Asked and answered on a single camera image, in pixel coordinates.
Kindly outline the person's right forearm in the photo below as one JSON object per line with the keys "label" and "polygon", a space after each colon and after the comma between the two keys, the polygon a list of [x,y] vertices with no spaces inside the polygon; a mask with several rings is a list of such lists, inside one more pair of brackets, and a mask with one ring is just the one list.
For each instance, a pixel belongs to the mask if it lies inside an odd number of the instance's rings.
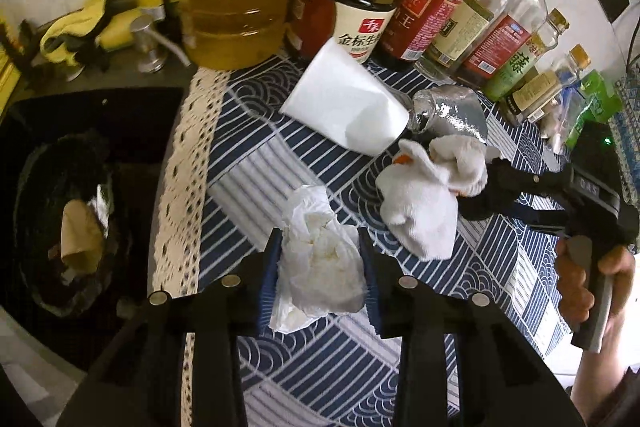
{"label": "person's right forearm", "polygon": [[599,353],[584,351],[570,399],[587,426],[639,425],[639,373],[620,359],[625,312],[612,315]]}

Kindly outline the person's right hand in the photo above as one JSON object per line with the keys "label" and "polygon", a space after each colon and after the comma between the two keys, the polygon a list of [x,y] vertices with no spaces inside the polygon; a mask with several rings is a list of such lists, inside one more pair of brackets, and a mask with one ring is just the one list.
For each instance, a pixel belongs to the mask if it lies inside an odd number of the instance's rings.
{"label": "person's right hand", "polygon": [[[555,247],[554,267],[558,273],[556,287],[561,295],[560,313],[572,329],[587,321],[594,306],[594,296],[586,287],[586,271],[570,259],[565,239]],[[613,292],[606,332],[618,332],[624,324],[626,303],[634,283],[636,259],[626,247],[617,246],[606,254],[598,264],[602,274],[613,277]]]}

